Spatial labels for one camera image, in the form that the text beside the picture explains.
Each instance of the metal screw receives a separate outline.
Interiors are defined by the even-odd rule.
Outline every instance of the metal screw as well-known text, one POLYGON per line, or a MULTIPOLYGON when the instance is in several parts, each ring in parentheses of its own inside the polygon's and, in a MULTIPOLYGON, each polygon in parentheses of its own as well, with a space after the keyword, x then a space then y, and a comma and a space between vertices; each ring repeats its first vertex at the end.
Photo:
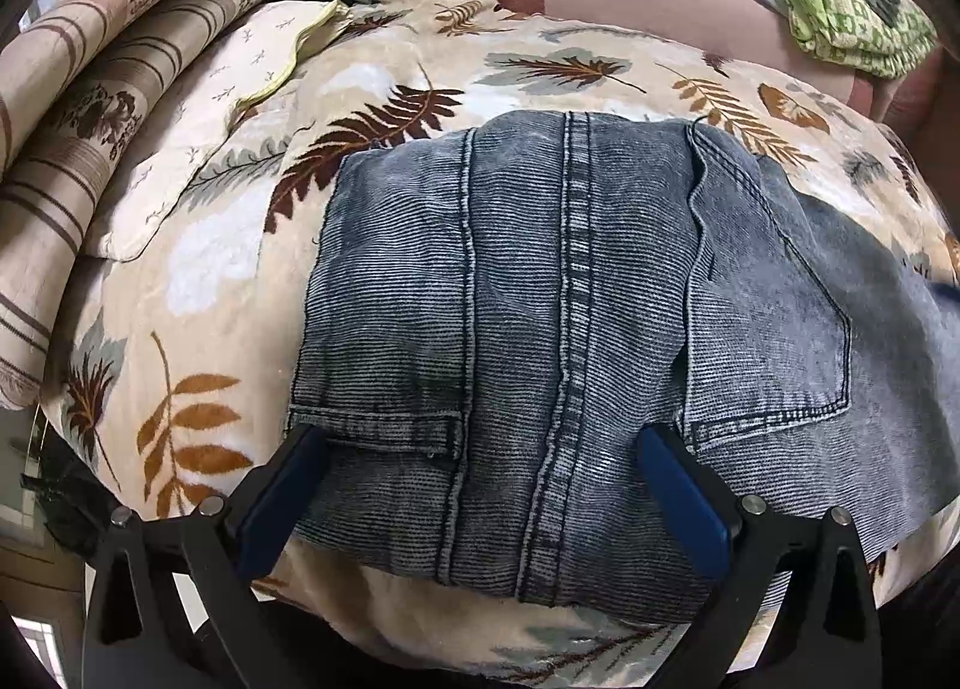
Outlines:
POLYGON ((743 510, 755 516, 763 515, 767 510, 766 502, 763 502, 762 497, 757 497, 755 494, 748 494, 740 500, 740 504, 743 505, 743 510))
POLYGON ((200 515, 215 516, 224 509, 223 497, 207 497, 200 503, 200 515))
POLYGON ((850 524, 853 524, 853 516, 851 516, 850 510, 847 510, 846 507, 840 507, 840 505, 833 507, 830 510, 830 516, 840 526, 849 526, 850 524))
POLYGON ((126 505, 114 507, 113 512, 110 513, 110 524, 114 526, 126 526, 127 521, 130 521, 131 515, 133 515, 133 510, 130 510, 126 505))

